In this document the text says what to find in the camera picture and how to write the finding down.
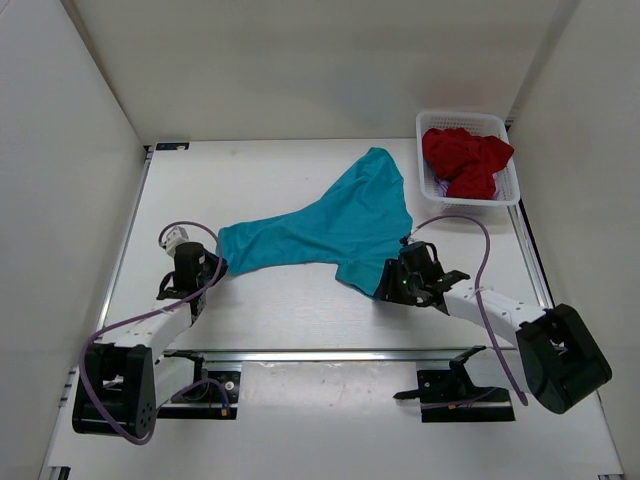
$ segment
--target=black bracket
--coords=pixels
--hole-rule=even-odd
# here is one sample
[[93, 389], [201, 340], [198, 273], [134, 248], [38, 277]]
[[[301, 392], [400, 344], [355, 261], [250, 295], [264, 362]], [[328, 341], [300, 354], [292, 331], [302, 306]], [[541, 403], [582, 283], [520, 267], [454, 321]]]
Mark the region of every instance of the black bracket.
[[163, 150], [189, 150], [189, 142], [165, 142], [156, 144], [157, 151]]
[[[85, 365], [91, 386], [111, 416], [128, 433], [144, 438], [156, 409], [151, 349], [94, 343], [87, 350]], [[126, 381], [114, 381], [118, 376]], [[71, 423], [77, 433], [116, 434], [91, 402], [82, 382], [78, 383]]]
[[471, 356], [485, 348], [475, 346], [458, 355], [449, 361], [449, 370], [419, 370], [418, 388], [398, 392], [393, 398], [419, 398], [423, 423], [515, 420], [509, 392], [503, 388], [476, 387], [464, 367]]
[[209, 370], [207, 376], [217, 380], [227, 392], [230, 407], [226, 415], [223, 415], [222, 408], [217, 406], [222, 404], [222, 394], [216, 386], [208, 384], [196, 387], [181, 398], [174, 398], [170, 404], [162, 406], [158, 411], [158, 418], [235, 420], [238, 417], [242, 372]]

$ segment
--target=white enclosure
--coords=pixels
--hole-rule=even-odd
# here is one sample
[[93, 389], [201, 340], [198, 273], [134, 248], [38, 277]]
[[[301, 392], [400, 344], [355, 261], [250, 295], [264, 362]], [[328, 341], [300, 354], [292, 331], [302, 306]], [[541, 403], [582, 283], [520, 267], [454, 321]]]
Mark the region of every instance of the white enclosure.
[[[125, 477], [131, 474], [128, 467], [137, 469], [138, 478], [189, 473], [200, 478], [208, 468], [202, 459], [209, 450], [195, 447], [203, 448], [204, 440], [214, 444], [231, 438], [217, 450], [229, 458], [252, 431], [256, 436], [246, 452], [271, 441], [265, 432], [279, 426], [290, 437], [265, 447], [269, 457], [251, 457], [255, 463], [241, 471], [217, 464], [215, 473], [246, 478], [264, 471], [264, 462], [269, 465], [265, 478], [282, 476], [286, 470], [277, 462], [286, 460], [274, 457], [289, 445], [301, 459], [296, 468], [302, 474], [304, 462], [313, 461], [313, 449], [324, 445], [319, 451], [327, 461], [345, 465], [328, 470], [334, 478], [397, 474], [393, 465], [381, 461], [385, 452], [397, 465], [409, 462], [407, 468], [417, 478], [422, 450], [376, 437], [387, 429], [401, 435], [403, 425], [407, 438], [428, 446], [424, 458], [432, 461], [431, 473], [438, 478], [464, 478], [470, 471], [481, 472], [479, 478], [534, 478], [540, 462], [545, 478], [597, 478], [619, 473], [618, 457], [627, 478], [640, 478], [640, 328], [635, 321], [640, 305], [634, 292], [640, 233], [635, 185], [640, 175], [637, 1], [63, 3], [0, 0], [1, 478], [35, 479], [44, 466], [42, 478], [49, 480], [47, 468], [61, 466], [58, 461], [75, 462], [71, 480], [114, 473]], [[600, 397], [589, 397], [557, 421], [547, 412], [516, 407], [518, 420], [510, 427], [464, 428], [455, 435], [446, 428], [431, 433], [414, 429], [410, 416], [415, 412], [391, 410], [395, 404], [387, 397], [368, 404], [372, 415], [378, 413], [371, 423], [352, 415], [353, 402], [364, 398], [352, 395], [337, 417], [327, 410], [328, 403], [314, 404], [323, 413], [305, 424], [285, 422], [290, 410], [274, 400], [278, 391], [269, 390], [264, 372], [248, 363], [248, 378], [256, 389], [261, 387], [260, 394], [247, 392], [253, 394], [243, 400], [247, 415], [235, 427], [214, 431], [209, 424], [169, 422], [144, 454], [116, 439], [85, 441], [87, 437], [70, 432], [69, 409], [59, 409], [59, 400], [82, 339], [107, 313], [105, 294], [115, 286], [107, 321], [139, 313], [147, 306], [143, 297], [149, 305], [153, 301], [156, 276], [166, 273], [167, 257], [158, 261], [155, 255], [160, 254], [147, 250], [157, 227], [190, 214], [187, 205], [198, 202], [201, 208], [193, 210], [192, 218], [215, 228], [251, 215], [295, 210], [317, 198], [373, 143], [388, 148], [398, 162], [414, 220], [427, 218], [433, 210], [418, 195], [413, 138], [415, 115], [427, 108], [514, 121], [509, 136], [522, 198], [551, 294], [556, 303], [569, 303], [581, 312], [614, 371]], [[302, 141], [340, 138], [360, 140]], [[287, 139], [301, 141], [247, 142]], [[142, 145], [161, 140], [202, 142], [183, 152], [184, 170], [171, 162], [171, 152], [156, 152], [140, 216], [132, 222], [146, 172]], [[252, 162], [255, 166], [248, 168]], [[214, 171], [226, 176], [213, 177]], [[315, 172], [309, 186], [289, 195], [278, 195], [264, 182], [269, 175], [302, 182], [309, 171]], [[220, 214], [213, 206], [220, 203], [216, 194], [238, 179], [262, 196], [246, 198], [240, 207]], [[207, 193], [212, 184], [216, 194]], [[174, 187], [185, 190], [183, 203], [164, 195], [164, 188]], [[519, 212], [505, 209], [487, 219], [498, 250], [487, 278], [509, 295], [545, 304], [547, 292]], [[452, 268], [474, 268], [481, 245], [473, 228], [442, 228], [434, 235], [446, 245], [447, 256], [455, 256]], [[120, 257], [124, 261], [116, 282]], [[435, 350], [483, 343], [481, 329], [437, 312], [419, 317], [415, 312], [398, 315], [393, 308], [373, 309], [356, 292], [334, 284], [329, 278], [333, 268], [307, 267], [287, 267], [273, 275], [290, 288], [310, 282], [324, 300], [309, 296], [287, 303], [275, 283], [269, 284], [274, 278], [269, 274], [239, 277], [226, 286], [232, 293], [229, 301], [207, 311], [204, 322], [181, 337], [179, 345]], [[147, 283], [145, 275], [154, 280]], [[325, 283], [325, 275], [334, 283]], [[267, 292], [255, 310], [233, 294], [236, 288], [262, 286]], [[276, 315], [286, 316], [286, 329], [275, 322]], [[297, 321], [305, 315], [310, 322]], [[250, 321], [243, 323], [244, 318]], [[327, 318], [329, 327], [323, 321]], [[368, 367], [352, 367], [335, 375], [358, 384], [364, 378], [358, 375], [368, 375], [363, 373]], [[374, 384], [389, 380], [375, 390], [381, 395], [391, 392], [391, 386], [411, 387], [414, 364], [372, 368], [375, 373], [367, 378]], [[304, 383], [314, 378], [310, 369], [307, 365], [277, 375]], [[316, 391], [311, 384], [305, 388], [310, 396]], [[327, 395], [343, 396], [340, 388]], [[301, 395], [298, 400], [309, 398]], [[275, 412], [274, 417], [262, 418], [263, 409]], [[50, 444], [56, 419], [56, 441]], [[307, 436], [311, 428], [320, 432], [317, 438]], [[344, 429], [344, 443], [318, 440], [339, 428]], [[358, 429], [372, 436], [369, 444], [356, 443]], [[167, 449], [171, 442], [179, 446]], [[517, 463], [527, 455], [527, 442], [531, 456]], [[465, 461], [443, 454], [461, 443]], [[486, 463], [500, 456], [503, 444], [516, 463], [504, 468]], [[349, 445], [358, 447], [348, 450]], [[183, 458], [194, 455], [191, 460], [197, 461], [185, 473], [178, 460], [170, 461], [169, 451]], [[114, 456], [117, 467], [111, 464]], [[363, 464], [368, 467], [356, 468]], [[428, 465], [424, 472], [428, 477]]]

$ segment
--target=white table surface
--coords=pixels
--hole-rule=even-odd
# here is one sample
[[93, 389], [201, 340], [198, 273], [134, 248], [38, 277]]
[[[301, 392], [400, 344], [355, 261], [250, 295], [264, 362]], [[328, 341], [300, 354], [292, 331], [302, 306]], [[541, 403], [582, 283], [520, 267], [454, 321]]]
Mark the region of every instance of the white table surface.
[[[214, 231], [298, 210], [317, 200], [372, 146], [395, 159], [414, 224], [437, 210], [422, 196], [416, 143], [394, 140], [195, 142], [157, 151], [106, 323], [153, 306], [172, 260], [157, 246], [162, 227], [195, 220]], [[536, 303], [506, 208], [484, 216], [492, 250], [483, 284]], [[194, 228], [191, 238], [213, 250]], [[434, 242], [445, 270], [474, 275], [484, 252], [479, 228], [443, 220], [416, 235]], [[445, 348], [487, 343], [486, 332], [435, 309], [372, 302], [334, 279], [336, 266], [280, 266], [226, 278], [212, 290], [198, 322], [172, 345], [193, 349]]]
[[[156, 237], [189, 219], [213, 229], [296, 210], [317, 199], [369, 147], [386, 148], [405, 178], [409, 213], [433, 216], [418, 189], [414, 140], [192, 143], [156, 152], [111, 304], [109, 322], [153, 304], [172, 267]], [[492, 256], [485, 285], [535, 303], [506, 209], [484, 217]], [[205, 236], [192, 238], [211, 246]], [[438, 245], [446, 269], [475, 273], [483, 238], [444, 221], [418, 238]], [[174, 346], [196, 349], [445, 348], [487, 343], [486, 332], [433, 309], [374, 304], [333, 276], [335, 266], [274, 267], [225, 279]], [[557, 416], [533, 398], [515, 422], [422, 424], [412, 362], [245, 362], [238, 419], [161, 420], [149, 445], [71, 429], [75, 386], [46, 464], [85, 479], [593, 479], [620, 473], [595, 395]]]

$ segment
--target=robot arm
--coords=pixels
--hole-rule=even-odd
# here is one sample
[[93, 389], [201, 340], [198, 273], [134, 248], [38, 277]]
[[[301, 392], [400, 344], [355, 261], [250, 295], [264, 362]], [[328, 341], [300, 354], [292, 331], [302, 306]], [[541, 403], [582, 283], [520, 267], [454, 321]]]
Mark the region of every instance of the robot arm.
[[[202, 244], [188, 241], [186, 232], [169, 232], [165, 245], [175, 270], [160, 284], [156, 308], [186, 299], [213, 280], [220, 259]], [[223, 261], [218, 280], [226, 273]], [[195, 355], [170, 355], [169, 344], [191, 327], [205, 307], [204, 292], [178, 308], [132, 324], [114, 342], [94, 342], [84, 357], [91, 386], [111, 416], [132, 436], [150, 432], [154, 412], [177, 392], [202, 379], [202, 360]], [[115, 435], [78, 385], [72, 418], [78, 433]]]
[[[456, 270], [444, 273], [435, 246], [425, 242], [405, 242], [398, 259], [387, 260], [375, 296], [432, 306], [485, 328], [474, 282]], [[609, 364], [573, 308], [525, 305], [490, 290], [482, 292], [482, 303], [495, 333], [518, 349], [502, 352], [517, 384], [548, 410], [564, 413], [611, 379]], [[446, 381], [456, 384], [461, 401], [477, 395], [479, 387], [511, 388], [494, 350], [474, 347], [452, 360], [450, 369]], [[418, 389], [396, 398], [429, 394]]]

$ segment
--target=black clamp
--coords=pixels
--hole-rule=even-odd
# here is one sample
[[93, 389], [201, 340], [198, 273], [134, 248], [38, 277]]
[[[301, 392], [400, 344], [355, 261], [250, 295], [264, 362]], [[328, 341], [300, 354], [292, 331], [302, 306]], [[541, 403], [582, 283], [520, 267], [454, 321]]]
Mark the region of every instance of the black clamp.
[[486, 348], [482, 345], [470, 348], [449, 360], [449, 370], [440, 371], [436, 382], [430, 382], [428, 387], [419, 385], [415, 390], [398, 392], [393, 398], [396, 400], [419, 398], [421, 403], [439, 403], [452, 398], [464, 403], [465, 400], [477, 398], [491, 388], [476, 387], [469, 378], [464, 364], [470, 357]]
[[[219, 261], [220, 258], [207, 251], [201, 243], [181, 243], [176, 247], [173, 256], [175, 270], [167, 273], [160, 282], [157, 299], [173, 298], [180, 300], [194, 294], [211, 281]], [[227, 268], [227, 261], [223, 259], [220, 275], [218, 275], [215, 283], [218, 283], [227, 273]], [[168, 287], [170, 280], [173, 280], [172, 287]], [[205, 307], [205, 296], [199, 295], [191, 300], [189, 304], [191, 306], [191, 318], [195, 322]]]
[[443, 294], [456, 283], [471, 277], [458, 270], [444, 273], [438, 261], [438, 251], [432, 243], [409, 244], [406, 236], [400, 243], [403, 247], [398, 258], [385, 261], [382, 278], [373, 297], [402, 305], [433, 306], [446, 313]]

